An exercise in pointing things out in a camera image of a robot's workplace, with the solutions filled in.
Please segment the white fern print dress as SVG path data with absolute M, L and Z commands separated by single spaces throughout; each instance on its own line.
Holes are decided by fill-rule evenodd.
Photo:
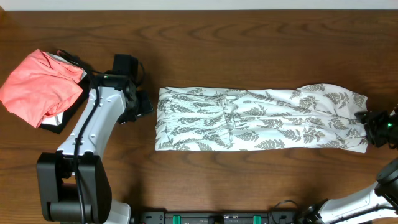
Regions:
M 331 84 L 295 90 L 172 88 L 159 91 L 158 151 L 339 148 L 364 153 L 364 95 Z

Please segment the black garment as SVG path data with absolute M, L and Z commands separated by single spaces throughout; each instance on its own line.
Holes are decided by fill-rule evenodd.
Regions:
M 48 52 L 26 60 L 37 86 L 30 91 L 30 112 L 25 120 L 35 128 L 59 134 L 88 97 L 90 82 L 86 71 Z

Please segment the pink garment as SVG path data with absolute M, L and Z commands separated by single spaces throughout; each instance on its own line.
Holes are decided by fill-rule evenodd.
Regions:
M 85 75 L 84 69 L 37 49 L 11 72 L 1 87 L 1 102 L 35 128 L 57 125 L 58 116 L 83 93 L 79 83 Z

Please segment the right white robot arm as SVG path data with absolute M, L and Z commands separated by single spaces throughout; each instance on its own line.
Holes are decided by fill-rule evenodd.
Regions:
M 397 149 L 397 108 L 355 114 L 366 131 L 368 143 Z M 371 186 L 340 199 L 325 200 L 301 213 L 295 223 L 369 223 L 397 217 L 397 159 L 388 163 Z

